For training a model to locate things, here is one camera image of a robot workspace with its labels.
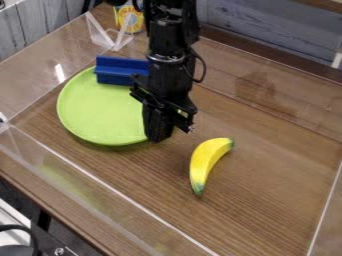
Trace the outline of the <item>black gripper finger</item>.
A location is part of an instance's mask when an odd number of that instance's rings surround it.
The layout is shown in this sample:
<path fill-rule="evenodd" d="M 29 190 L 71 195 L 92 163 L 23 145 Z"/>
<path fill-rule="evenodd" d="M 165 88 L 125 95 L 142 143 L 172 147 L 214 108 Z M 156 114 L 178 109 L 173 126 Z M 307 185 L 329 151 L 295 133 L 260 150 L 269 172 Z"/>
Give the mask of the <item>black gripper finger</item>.
<path fill-rule="evenodd" d="M 186 112 L 177 109 L 173 113 L 173 125 L 184 132 L 193 131 L 193 116 L 194 112 Z"/>
<path fill-rule="evenodd" d="M 144 134 L 148 140 L 158 143 L 168 139 L 173 132 L 172 115 L 166 108 L 142 106 Z"/>

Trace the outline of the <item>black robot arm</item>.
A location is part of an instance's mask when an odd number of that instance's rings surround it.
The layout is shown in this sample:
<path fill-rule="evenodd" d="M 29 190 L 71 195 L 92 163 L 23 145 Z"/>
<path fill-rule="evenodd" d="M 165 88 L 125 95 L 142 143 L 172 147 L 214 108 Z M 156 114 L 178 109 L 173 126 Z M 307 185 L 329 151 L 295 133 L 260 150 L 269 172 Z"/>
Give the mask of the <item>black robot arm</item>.
<path fill-rule="evenodd" d="M 158 143 L 173 128 L 192 130 L 197 108 L 189 99 L 206 66 L 192 45 L 198 41 L 196 0 L 104 0 L 121 7 L 128 1 L 144 16 L 148 36 L 148 74 L 132 75 L 130 96 L 142 104 L 144 134 Z"/>

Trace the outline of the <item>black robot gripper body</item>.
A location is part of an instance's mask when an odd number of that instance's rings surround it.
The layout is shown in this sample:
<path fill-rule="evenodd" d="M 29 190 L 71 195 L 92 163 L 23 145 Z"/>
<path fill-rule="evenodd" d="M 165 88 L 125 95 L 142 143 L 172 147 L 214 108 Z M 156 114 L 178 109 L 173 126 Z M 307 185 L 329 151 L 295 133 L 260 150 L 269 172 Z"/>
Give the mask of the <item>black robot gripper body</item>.
<path fill-rule="evenodd" d="M 181 111 L 186 117 L 193 116 L 197 108 L 188 93 L 192 84 L 204 80 L 205 73 L 201 73 L 200 78 L 193 77 L 196 60 L 200 60 L 202 66 L 205 65 L 202 58 L 197 54 L 181 56 L 148 54 L 146 59 L 148 74 L 132 75 L 130 96 L 145 107 L 160 109 L 168 115 Z"/>

